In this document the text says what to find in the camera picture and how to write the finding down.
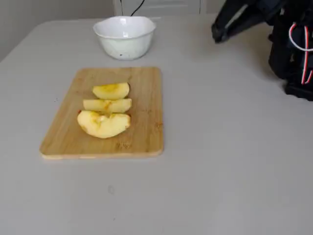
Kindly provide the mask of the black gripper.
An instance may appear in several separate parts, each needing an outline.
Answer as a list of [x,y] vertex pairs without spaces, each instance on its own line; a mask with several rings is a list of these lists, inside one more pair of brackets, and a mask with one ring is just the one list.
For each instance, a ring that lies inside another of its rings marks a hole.
[[[257,24],[273,24],[286,4],[286,0],[226,0],[212,24],[212,37],[216,43],[227,41]],[[245,10],[228,26],[239,10]]]

